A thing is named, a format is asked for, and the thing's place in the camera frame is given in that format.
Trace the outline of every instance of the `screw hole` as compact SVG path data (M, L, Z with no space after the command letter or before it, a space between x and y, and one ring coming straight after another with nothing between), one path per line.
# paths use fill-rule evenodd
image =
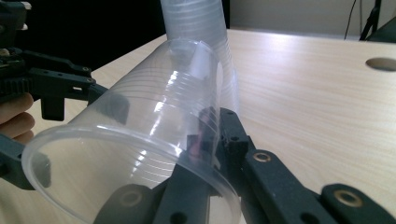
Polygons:
M318 218L309 213L302 213L301 220L305 224L319 224Z
M122 204L124 207L133 207L139 204L142 200L143 200L143 195L141 194L141 192L131 190L125 192L120 197L120 204Z
M170 221L172 224L185 224L187 223L187 216L184 213L174 213Z

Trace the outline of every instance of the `stacked plastic cups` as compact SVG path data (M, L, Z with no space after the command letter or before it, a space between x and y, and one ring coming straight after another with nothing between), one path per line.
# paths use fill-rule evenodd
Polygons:
M38 134L23 171L86 223L238 223L238 197L215 168L221 81L206 43L168 40L67 125ZM198 204L209 214L188 216Z
M223 66L220 106L239 112L238 79L228 45L221 0L161 0L168 39L204 41Z

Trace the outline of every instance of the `wall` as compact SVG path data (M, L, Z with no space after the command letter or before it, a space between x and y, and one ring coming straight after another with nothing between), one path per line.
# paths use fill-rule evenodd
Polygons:
M231 0L231 28L277 33L344 38L354 0ZM359 39L360 31L375 5L357 0L348 39ZM396 13L395 0L383 0L378 27Z

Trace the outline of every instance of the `table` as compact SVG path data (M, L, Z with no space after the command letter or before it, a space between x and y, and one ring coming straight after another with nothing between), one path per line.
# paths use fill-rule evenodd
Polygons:
M256 148L274 152L309 189L355 187L396 216L396 72L366 61L396 59L396 46L228 31L239 78L239 117ZM92 72L111 87L164 40L161 36ZM35 116L35 133L85 108L66 101L65 121ZM38 192L0 180L0 223L81 223Z

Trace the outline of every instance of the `tabletop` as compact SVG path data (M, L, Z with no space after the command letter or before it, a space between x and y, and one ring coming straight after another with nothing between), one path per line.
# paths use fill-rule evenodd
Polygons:
M238 115L256 148L274 152L315 192L343 183L396 217L396 45L238 30L228 30L228 39ZM111 87L165 40L160 36L92 77ZM85 107L67 100L65 121L48 121L36 102L29 110L34 132L67 123ZM2 179L0 186L0 223L81 223L36 191Z

